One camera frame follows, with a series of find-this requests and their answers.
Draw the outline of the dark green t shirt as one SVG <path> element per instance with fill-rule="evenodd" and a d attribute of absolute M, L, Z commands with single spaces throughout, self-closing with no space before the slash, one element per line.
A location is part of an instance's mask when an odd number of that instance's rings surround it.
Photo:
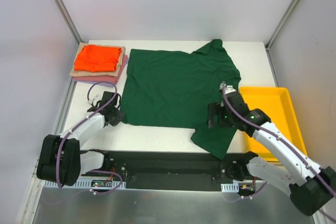
<path fill-rule="evenodd" d="M 240 80 L 220 39 L 192 53 L 132 49 L 121 101 L 123 122 L 193 129 L 192 142 L 223 159 L 236 129 L 208 127 L 208 105 L 221 102 L 222 82 L 237 89 Z"/>

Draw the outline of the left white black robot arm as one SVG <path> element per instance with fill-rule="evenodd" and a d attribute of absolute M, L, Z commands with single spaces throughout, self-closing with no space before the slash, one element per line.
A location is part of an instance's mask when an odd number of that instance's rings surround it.
<path fill-rule="evenodd" d="M 59 187 L 72 186 L 79 176 L 94 170 L 99 176 L 110 173 L 111 164 L 102 151 L 81 148 L 92 136 L 105 126 L 116 126 L 124 114 L 114 105 L 96 113 L 88 110 L 75 126 L 59 135 L 47 135 L 41 147 L 36 175 L 39 179 L 54 182 Z"/>

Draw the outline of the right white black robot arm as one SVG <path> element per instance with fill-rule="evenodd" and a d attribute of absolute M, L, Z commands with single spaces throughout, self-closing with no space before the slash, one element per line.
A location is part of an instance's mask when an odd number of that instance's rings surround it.
<path fill-rule="evenodd" d="M 282 169 L 269 164 L 253 152 L 236 166 L 242 179 L 261 178 L 289 196 L 294 206 L 304 215 L 312 216 L 335 197 L 335 170 L 323 168 L 287 140 L 269 116 L 261 109 L 250 110 L 240 102 L 236 111 L 225 102 L 208 105 L 209 127 L 235 127 L 269 150 L 281 163 Z"/>

